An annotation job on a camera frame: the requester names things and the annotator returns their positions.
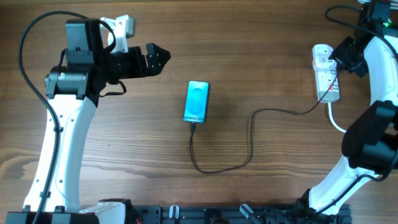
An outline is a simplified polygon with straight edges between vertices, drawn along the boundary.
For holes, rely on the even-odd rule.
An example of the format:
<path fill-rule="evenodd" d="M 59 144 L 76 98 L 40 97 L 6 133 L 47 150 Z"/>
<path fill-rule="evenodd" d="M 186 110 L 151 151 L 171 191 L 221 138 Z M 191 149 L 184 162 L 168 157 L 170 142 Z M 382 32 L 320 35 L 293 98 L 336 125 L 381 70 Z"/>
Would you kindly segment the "Galaxy S25 smartphone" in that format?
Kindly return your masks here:
<path fill-rule="evenodd" d="M 185 122 L 205 122 L 209 91 L 210 84 L 208 82 L 189 81 L 183 113 Z"/>

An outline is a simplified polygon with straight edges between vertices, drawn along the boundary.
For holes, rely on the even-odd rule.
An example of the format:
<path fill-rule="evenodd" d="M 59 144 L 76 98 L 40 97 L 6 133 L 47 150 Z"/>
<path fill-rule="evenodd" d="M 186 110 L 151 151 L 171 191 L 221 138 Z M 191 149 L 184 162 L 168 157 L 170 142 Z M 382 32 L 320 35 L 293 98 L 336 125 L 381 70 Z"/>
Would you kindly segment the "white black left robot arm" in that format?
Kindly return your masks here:
<path fill-rule="evenodd" d="M 66 25 L 67 47 L 45 78 L 40 100 L 47 125 L 32 187 L 19 212 L 7 223 L 139 223 L 128 199 L 100 200 L 82 208 L 80 170 L 88 129 L 106 85 L 161 73 L 171 54 L 149 43 L 147 54 L 126 47 L 134 34 L 130 17 L 115 21 L 74 14 Z"/>

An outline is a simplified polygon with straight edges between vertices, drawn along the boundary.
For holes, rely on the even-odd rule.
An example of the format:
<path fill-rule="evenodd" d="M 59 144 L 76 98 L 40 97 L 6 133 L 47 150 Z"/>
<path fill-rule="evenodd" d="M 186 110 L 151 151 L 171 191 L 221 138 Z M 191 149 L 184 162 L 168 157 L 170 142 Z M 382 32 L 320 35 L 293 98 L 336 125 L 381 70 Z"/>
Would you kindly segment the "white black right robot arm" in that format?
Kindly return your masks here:
<path fill-rule="evenodd" d="M 312 49 L 318 100 L 330 105 L 339 97 L 338 72 L 369 76 L 369 108 L 346 130 L 342 157 L 330 173 L 298 201 L 302 215 L 336 215 L 344 202 L 366 182 L 383 181 L 397 169 L 397 24 L 393 1 L 364 1 L 358 9 L 354 36 L 335 49 L 326 44 Z"/>

